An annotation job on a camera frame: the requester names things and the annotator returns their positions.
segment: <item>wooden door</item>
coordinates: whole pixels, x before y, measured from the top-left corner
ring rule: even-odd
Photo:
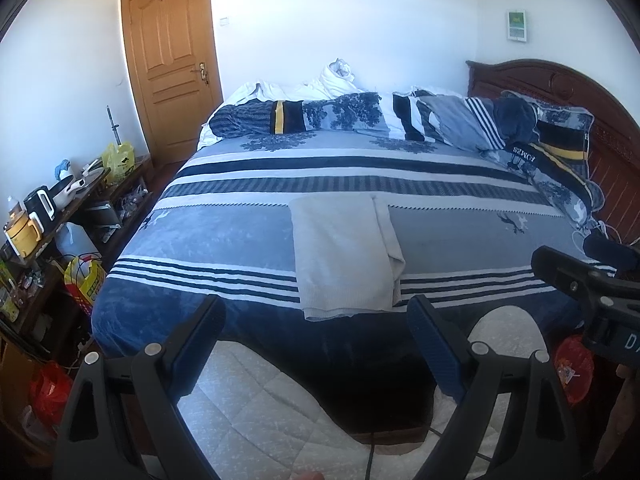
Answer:
[[[122,0],[127,65],[156,165],[186,160],[222,102],[210,0]]]

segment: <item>folded white towel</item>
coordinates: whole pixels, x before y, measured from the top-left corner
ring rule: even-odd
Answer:
[[[391,311],[404,258],[387,204],[369,193],[312,193],[289,208],[305,319]]]

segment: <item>metal screw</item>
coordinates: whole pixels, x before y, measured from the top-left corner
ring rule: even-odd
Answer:
[[[489,353],[489,347],[486,343],[476,341],[471,345],[471,351],[476,355],[485,355]]]
[[[159,354],[162,350],[162,345],[160,343],[149,343],[145,346],[145,354],[147,355],[156,355]]]
[[[89,352],[84,356],[84,362],[88,365],[94,364],[100,358],[100,354],[98,352]]]
[[[546,350],[537,350],[535,353],[535,357],[537,359],[537,361],[541,362],[541,363],[548,363],[549,362],[549,354]]]

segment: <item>blue bedspread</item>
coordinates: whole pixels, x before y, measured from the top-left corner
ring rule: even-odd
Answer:
[[[304,319],[287,204],[310,192],[384,196],[406,260],[397,312]],[[575,326],[575,305],[530,270],[543,244],[581,257],[572,231],[525,180],[444,144],[334,131],[225,139],[177,173],[114,265],[94,337],[107,354],[132,354],[218,294],[223,338],[303,382],[407,377],[424,366],[404,318],[414,294],[468,329],[504,304],[528,310],[543,333]]]

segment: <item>yellow stripe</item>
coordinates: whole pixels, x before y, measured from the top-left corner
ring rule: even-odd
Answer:
[[[563,150],[562,148],[556,148],[544,142],[540,142],[540,146],[544,146],[548,152],[562,156],[563,158],[570,158],[571,160],[586,160],[587,158],[587,154],[579,150]]]
[[[284,110],[282,109],[282,102],[278,101],[276,104],[276,129],[274,133],[281,135],[284,131]]]
[[[551,155],[551,153],[546,152],[545,150],[543,150],[543,149],[542,149],[542,148],[540,148],[539,146],[536,146],[535,144],[530,144],[530,146],[531,146],[533,149],[536,149],[536,150],[538,150],[539,152],[542,152],[542,153],[544,153],[546,156],[548,156],[548,158],[549,158],[550,160],[552,160],[558,168],[560,168],[561,170],[566,171],[566,172],[567,172],[567,173],[569,173],[570,175],[574,176],[574,177],[575,177],[575,179],[576,179],[578,182],[580,182],[580,184],[582,184],[582,186],[584,187],[584,189],[587,191],[587,193],[588,193],[589,197],[591,198],[591,203],[593,203],[593,195],[591,194],[591,190],[589,189],[589,186],[587,186],[587,185],[584,183],[584,180],[583,180],[583,179],[581,179],[577,174],[575,174],[574,170],[572,170],[571,168],[569,168],[569,167],[567,167],[566,165],[564,165],[562,162],[560,162],[559,160],[557,160],[553,155]]]

